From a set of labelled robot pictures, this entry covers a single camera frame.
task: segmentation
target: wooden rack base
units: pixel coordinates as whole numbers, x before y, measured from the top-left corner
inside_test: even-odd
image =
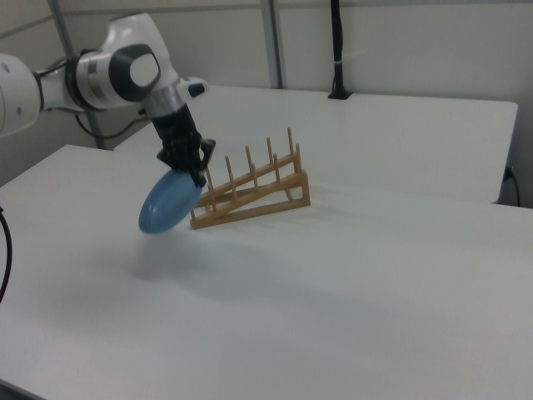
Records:
[[[191,227],[194,229],[206,228],[221,223],[232,223],[242,219],[259,217],[281,211],[292,210],[293,208],[311,205],[309,194],[309,182],[306,171],[301,167],[300,146],[297,143],[296,149],[292,146],[291,129],[287,129],[289,137],[290,153],[284,157],[278,158],[277,154],[272,153],[270,138],[266,140],[268,147],[268,158],[270,162],[262,167],[256,168],[252,162],[250,148],[247,146],[248,167],[250,172],[240,177],[233,177],[230,159],[226,156],[227,173],[229,182],[218,187],[213,187],[211,174],[207,169],[207,192],[203,193],[195,209],[202,208],[205,212],[202,215],[196,215],[191,211]],[[280,168],[287,165],[293,165],[294,172],[286,177],[280,176]],[[267,185],[259,185],[258,178],[275,173],[276,180]],[[248,183],[254,183],[253,187],[239,187]],[[291,190],[301,188],[301,197],[294,198]],[[276,202],[262,206],[240,209],[248,204],[254,203],[260,198],[265,198],[273,193],[284,192],[287,200],[285,202]]]

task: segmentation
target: white tabletop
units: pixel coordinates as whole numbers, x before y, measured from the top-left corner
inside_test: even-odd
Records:
[[[213,162],[220,166],[226,155],[245,166],[246,145],[265,162],[267,136],[286,152],[292,127],[316,180],[493,203],[517,106],[362,94],[340,101],[323,92],[212,87],[190,108],[199,132],[217,140]],[[116,151],[155,157],[161,148],[148,125]]]
[[[311,180],[310,207],[148,236],[165,170],[65,147],[0,188],[0,379],[51,400],[533,393],[531,210]]]

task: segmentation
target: wooden peg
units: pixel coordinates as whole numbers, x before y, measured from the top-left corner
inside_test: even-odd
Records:
[[[296,144],[296,160],[294,160],[294,172],[301,172],[300,143]]]
[[[274,153],[274,170],[276,171],[276,182],[280,182],[280,168],[277,166],[277,154]]]
[[[217,210],[217,202],[215,202],[215,195],[213,194],[213,185],[211,183],[211,176],[209,175],[209,172],[207,173],[207,176],[208,176],[208,179],[209,179],[209,183],[207,184],[207,190],[209,192],[209,198],[211,199],[211,205],[213,207],[213,211],[216,211]]]
[[[288,127],[286,131],[289,134],[289,148],[291,149],[291,154],[294,154],[294,148],[292,147],[292,130]]]
[[[213,187],[213,181],[211,180],[211,173],[209,172],[209,167],[206,168],[206,174],[207,174],[207,182],[209,183],[209,186],[211,188]]]
[[[266,138],[266,145],[268,146],[268,159],[270,160],[270,164],[274,163],[274,158],[272,158],[272,145],[270,144],[270,138]]]
[[[237,188],[235,187],[235,179],[233,179],[232,173],[230,173],[230,183],[232,184],[233,201],[236,202],[237,201]]]
[[[250,154],[250,148],[247,146],[247,158],[248,158],[248,168],[250,168],[250,173],[252,172],[252,155]]]
[[[291,194],[291,189],[290,188],[285,189],[285,193],[286,193],[286,198],[289,199],[289,202],[294,200],[294,198],[292,198],[292,194]]]
[[[232,165],[230,164],[230,158],[228,156],[226,156],[226,167],[227,167],[227,174],[231,176],[233,174]]]
[[[257,182],[257,174],[256,174],[256,164],[253,162],[252,167],[250,169],[250,173],[252,174],[253,178],[253,184],[256,187],[256,190],[259,188],[259,183]]]

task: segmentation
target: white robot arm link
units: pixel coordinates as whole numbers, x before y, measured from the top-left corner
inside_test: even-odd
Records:
[[[99,49],[46,71],[32,72],[16,57],[0,54],[0,135],[30,126],[43,110],[84,113],[139,104],[162,140],[157,157],[203,186],[215,143],[202,139],[187,102],[206,91],[204,80],[178,76],[147,14],[119,17],[109,23]]]

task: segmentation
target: blue plate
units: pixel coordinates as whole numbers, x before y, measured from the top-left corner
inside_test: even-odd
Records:
[[[170,170],[148,194],[139,214],[145,233],[162,233],[175,227],[198,203],[202,188],[188,173]]]

